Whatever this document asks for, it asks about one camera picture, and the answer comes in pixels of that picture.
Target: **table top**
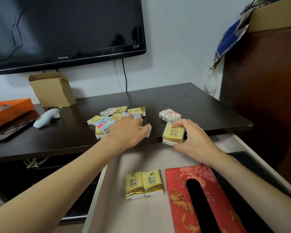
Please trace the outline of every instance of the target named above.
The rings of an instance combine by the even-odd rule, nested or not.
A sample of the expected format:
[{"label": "table top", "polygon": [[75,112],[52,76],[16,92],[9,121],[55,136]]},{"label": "table top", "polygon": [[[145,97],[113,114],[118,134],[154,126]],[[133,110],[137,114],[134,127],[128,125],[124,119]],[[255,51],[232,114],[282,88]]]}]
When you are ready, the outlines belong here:
[{"label": "table top", "polygon": [[[125,105],[146,108],[143,124],[150,123],[152,131],[141,144],[162,142],[166,122],[159,118],[159,112],[164,109],[172,109],[182,118],[191,119],[208,135],[253,129],[253,123],[248,119],[194,84],[183,83],[77,99],[73,106],[60,108],[61,118],[52,120],[49,126],[41,129],[31,126],[11,140],[0,143],[0,162],[83,153],[97,142],[95,126],[88,125],[87,120],[107,108]],[[45,111],[47,108],[37,104],[35,111],[17,120],[37,119]]]}]

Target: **orange box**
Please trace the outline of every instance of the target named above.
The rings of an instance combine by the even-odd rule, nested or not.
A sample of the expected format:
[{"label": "orange box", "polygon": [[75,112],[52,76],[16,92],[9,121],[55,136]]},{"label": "orange box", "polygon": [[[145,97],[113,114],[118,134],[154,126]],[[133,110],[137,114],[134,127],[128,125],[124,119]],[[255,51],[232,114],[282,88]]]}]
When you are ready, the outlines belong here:
[{"label": "orange box", "polygon": [[28,111],[34,110],[31,99],[20,99],[12,101],[0,101],[0,108],[2,105],[11,105],[5,110],[0,111],[0,126],[12,121]]}]

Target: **right hand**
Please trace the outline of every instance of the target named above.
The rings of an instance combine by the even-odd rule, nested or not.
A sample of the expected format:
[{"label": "right hand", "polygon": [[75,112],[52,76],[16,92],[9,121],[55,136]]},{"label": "right hand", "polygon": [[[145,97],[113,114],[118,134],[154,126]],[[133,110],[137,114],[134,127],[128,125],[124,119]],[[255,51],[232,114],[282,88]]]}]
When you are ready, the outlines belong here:
[{"label": "right hand", "polygon": [[218,162],[222,162],[227,157],[227,154],[212,142],[203,129],[191,120],[181,119],[173,123],[172,126],[183,126],[187,133],[186,142],[173,145],[176,151],[211,167],[218,164]]}]

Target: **television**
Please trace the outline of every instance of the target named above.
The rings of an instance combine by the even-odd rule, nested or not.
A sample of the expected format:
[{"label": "television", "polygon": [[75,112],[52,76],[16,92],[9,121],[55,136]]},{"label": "television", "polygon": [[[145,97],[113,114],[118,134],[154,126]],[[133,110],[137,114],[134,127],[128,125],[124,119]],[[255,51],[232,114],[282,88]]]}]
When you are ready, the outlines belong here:
[{"label": "television", "polygon": [[0,0],[0,74],[145,52],[141,0]]}]

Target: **open drawer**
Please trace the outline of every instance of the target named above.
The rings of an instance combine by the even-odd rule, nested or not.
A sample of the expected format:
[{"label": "open drawer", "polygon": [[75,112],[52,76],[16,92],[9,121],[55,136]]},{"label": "open drawer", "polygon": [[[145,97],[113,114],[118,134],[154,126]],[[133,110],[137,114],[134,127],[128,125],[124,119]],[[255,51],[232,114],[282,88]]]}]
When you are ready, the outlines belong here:
[{"label": "open drawer", "polygon": [[[211,137],[226,153],[245,151],[260,169],[275,180],[281,191],[291,196],[291,185],[265,163],[234,134]],[[174,232],[165,169],[198,165],[186,155],[165,144],[133,148],[112,160],[101,172],[83,233]],[[125,175],[138,171],[160,169],[165,187],[163,196],[125,200]]]}]

